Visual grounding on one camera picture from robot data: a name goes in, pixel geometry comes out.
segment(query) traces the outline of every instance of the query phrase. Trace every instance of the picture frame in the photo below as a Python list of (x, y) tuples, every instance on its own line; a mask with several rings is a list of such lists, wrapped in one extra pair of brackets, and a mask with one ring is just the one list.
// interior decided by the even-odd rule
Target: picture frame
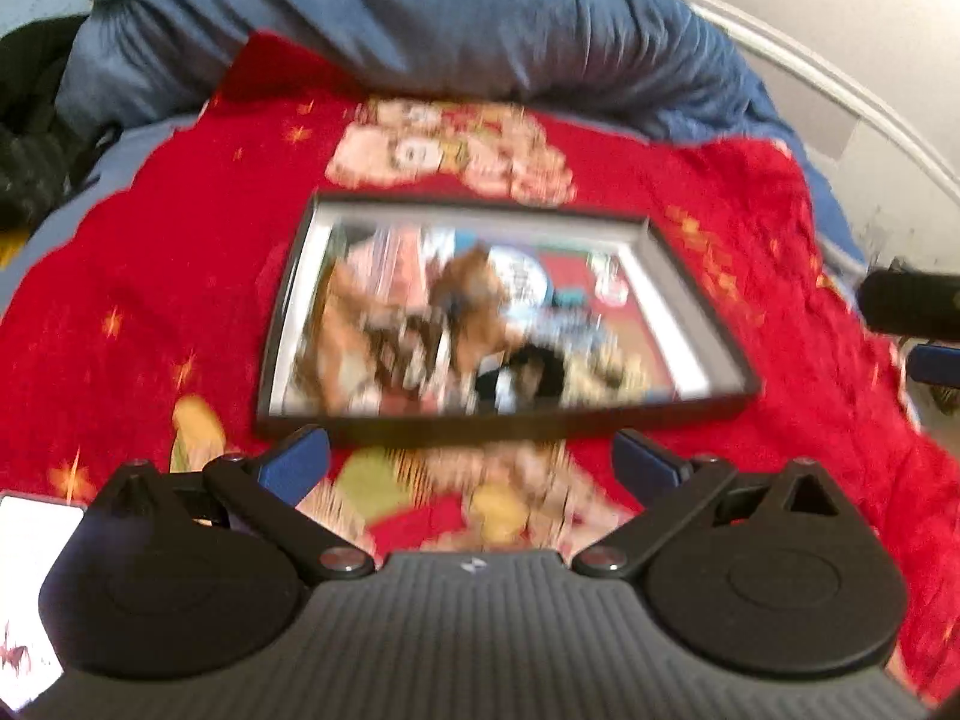
[(317, 194), (277, 292), (256, 427), (317, 425), (333, 445), (546, 442), (724, 418), (759, 390), (649, 218)]

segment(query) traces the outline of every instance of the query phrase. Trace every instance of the white paper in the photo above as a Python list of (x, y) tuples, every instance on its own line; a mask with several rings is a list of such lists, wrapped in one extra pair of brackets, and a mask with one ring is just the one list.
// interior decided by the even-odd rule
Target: white paper
[(82, 518), (75, 506), (0, 498), (0, 699), (15, 712), (62, 674), (37, 597)]

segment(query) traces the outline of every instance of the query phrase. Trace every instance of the ribbed rubber surface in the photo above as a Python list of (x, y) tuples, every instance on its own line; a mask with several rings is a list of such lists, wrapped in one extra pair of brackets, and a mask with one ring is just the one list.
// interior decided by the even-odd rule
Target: ribbed rubber surface
[(659, 631), (620, 581), (554, 553), (394, 555), (329, 583), (248, 661), (177, 683), (64, 675), (43, 720), (910, 720), (880, 670), (814, 685), (728, 674)]

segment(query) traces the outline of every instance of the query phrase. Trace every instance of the circular pad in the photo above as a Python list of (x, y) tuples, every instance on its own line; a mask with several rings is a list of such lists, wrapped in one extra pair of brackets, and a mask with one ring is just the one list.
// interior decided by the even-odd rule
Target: circular pad
[(889, 557), (829, 517), (790, 517), (800, 528), (744, 523), (667, 544), (646, 577), (654, 613), (693, 651), (756, 676), (823, 678), (882, 661), (906, 604)]
[(44, 582), (40, 616), (65, 665), (174, 679), (266, 646), (299, 597), (293, 565), (254, 536), (89, 512)]

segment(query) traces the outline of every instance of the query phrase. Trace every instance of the blue comforter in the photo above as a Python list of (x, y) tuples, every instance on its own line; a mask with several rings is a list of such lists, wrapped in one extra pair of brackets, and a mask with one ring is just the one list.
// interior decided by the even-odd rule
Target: blue comforter
[(373, 87), (516, 100), (640, 136), (785, 141), (818, 228), (859, 256), (795, 132), (720, 30), (677, 0), (94, 0), (58, 108), (81, 132), (196, 110), (251, 31), (290, 37)]

